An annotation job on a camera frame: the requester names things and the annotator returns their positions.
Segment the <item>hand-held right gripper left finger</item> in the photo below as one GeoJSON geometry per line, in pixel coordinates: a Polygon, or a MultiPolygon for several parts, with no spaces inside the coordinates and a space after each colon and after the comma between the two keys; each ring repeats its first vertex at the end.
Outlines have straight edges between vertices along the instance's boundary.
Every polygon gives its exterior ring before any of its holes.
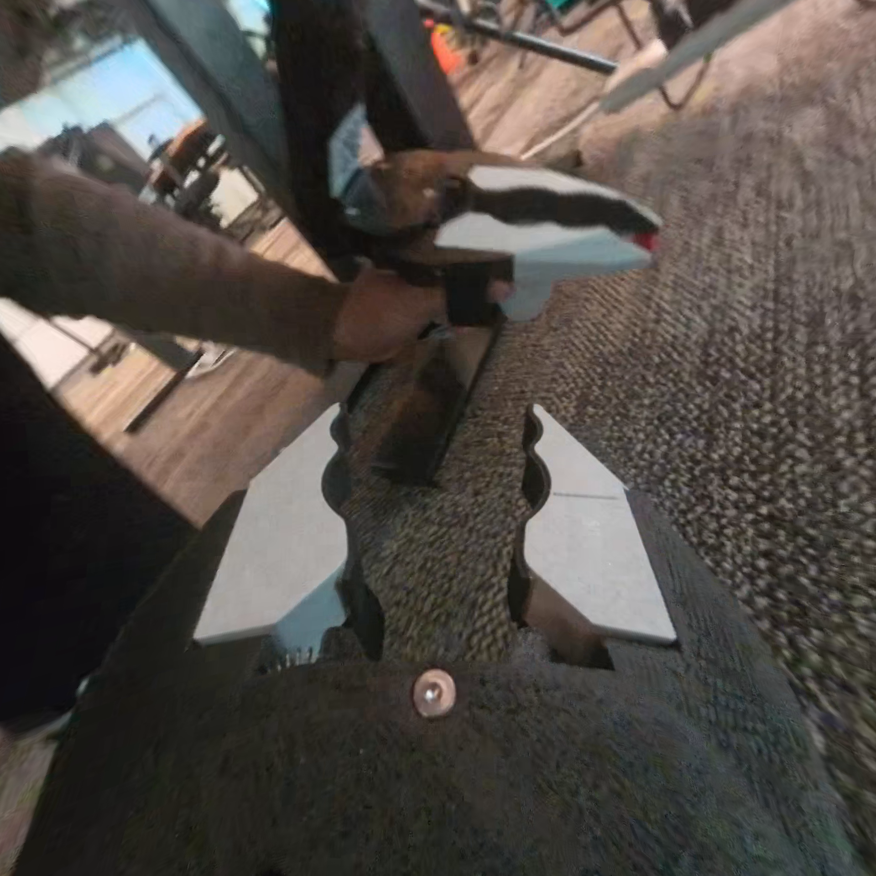
{"type": "Polygon", "coordinates": [[[351,630],[372,661],[385,616],[365,581],[352,524],[345,404],[334,404],[250,482],[209,587],[193,641],[270,637],[314,658],[332,628],[351,630]]]}

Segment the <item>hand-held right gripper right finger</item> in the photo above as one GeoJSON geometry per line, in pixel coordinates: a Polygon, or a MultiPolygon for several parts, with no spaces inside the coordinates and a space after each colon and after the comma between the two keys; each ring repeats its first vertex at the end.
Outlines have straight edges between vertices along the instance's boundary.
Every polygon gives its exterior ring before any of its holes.
{"type": "Polygon", "coordinates": [[[524,416],[521,492],[508,607],[549,658],[612,670],[610,641],[677,648],[625,485],[540,404],[524,416]]]}

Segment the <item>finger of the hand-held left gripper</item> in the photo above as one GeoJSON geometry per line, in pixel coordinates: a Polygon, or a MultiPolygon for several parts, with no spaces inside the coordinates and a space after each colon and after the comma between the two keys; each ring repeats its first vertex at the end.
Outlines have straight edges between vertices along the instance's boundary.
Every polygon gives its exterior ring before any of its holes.
{"type": "Polygon", "coordinates": [[[442,225],[436,245],[511,260],[511,296],[500,303],[506,318],[530,322],[545,308],[556,283],[647,267],[650,254],[606,227],[508,224],[483,213],[465,213],[442,225]]]}
{"type": "Polygon", "coordinates": [[[662,218],[617,190],[543,167],[479,165],[467,175],[468,208],[508,224],[606,227],[651,234],[662,218]]]}

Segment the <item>person's left forearm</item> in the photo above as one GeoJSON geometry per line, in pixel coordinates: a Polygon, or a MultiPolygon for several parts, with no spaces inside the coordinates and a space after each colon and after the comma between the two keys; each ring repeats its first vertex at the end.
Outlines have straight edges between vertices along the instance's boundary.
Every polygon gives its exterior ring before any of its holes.
{"type": "Polygon", "coordinates": [[[2,297],[334,370],[344,285],[260,257],[130,191],[25,154],[2,159],[2,297]]]}

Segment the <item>person's left hand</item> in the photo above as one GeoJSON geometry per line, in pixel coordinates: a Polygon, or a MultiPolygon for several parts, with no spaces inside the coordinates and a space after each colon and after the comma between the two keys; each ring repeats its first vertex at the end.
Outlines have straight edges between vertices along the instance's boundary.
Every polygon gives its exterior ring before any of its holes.
{"type": "Polygon", "coordinates": [[[445,321],[442,287],[417,287],[396,273],[367,266],[346,285],[334,323],[332,358],[384,363],[414,344],[429,325],[445,321]]]}

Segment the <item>black table leg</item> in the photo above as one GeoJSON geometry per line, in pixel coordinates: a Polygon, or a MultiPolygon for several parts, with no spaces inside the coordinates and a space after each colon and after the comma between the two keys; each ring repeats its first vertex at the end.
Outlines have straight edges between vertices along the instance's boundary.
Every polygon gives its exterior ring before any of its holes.
{"type": "MultiPolygon", "coordinates": [[[[271,14],[295,222],[339,279],[353,279],[368,262],[354,253],[329,195],[326,151],[345,112],[365,104],[366,164],[397,151],[464,153],[476,143],[414,2],[271,2],[271,14]]],[[[376,474],[434,483],[500,325],[428,342],[372,462],[376,474]]]]}

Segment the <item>black metal bar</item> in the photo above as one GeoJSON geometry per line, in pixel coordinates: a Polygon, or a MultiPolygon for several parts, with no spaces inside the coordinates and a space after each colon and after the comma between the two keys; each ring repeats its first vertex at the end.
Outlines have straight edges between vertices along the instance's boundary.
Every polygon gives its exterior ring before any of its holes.
{"type": "Polygon", "coordinates": [[[464,20],[467,32],[490,39],[501,45],[530,52],[542,58],[556,60],[564,64],[597,73],[604,77],[614,74],[619,65],[596,54],[583,52],[572,47],[565,47],[553,41],[526,34],[520,31],[504,30],[491,21],[479,17],[469,17],[464,20]]]}

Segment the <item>orange traffic cone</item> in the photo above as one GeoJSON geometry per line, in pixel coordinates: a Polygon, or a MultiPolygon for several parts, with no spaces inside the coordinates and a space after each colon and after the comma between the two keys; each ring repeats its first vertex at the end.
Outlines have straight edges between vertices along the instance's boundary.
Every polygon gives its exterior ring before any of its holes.
{"type": "Polygon", "coordinates": [[[457,45],[454,28],[432,18],[427,18],[424,26],[429,32],[433,55],[444,74],[450,75],[464,69],[466,60],[457,45]]]}

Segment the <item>background office chair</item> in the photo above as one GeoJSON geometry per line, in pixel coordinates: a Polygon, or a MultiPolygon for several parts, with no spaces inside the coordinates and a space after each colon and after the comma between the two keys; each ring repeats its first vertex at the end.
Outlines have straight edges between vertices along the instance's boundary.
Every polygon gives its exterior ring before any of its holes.
{"type": "Polygon", "coordinates": [[[221,224],[213,196],[221,181],[226,151],[205,117],[183,126],[175,135],[148,137],[151,148],[144,193],[153,203],[195,224],[218,229],[221,224]]]}

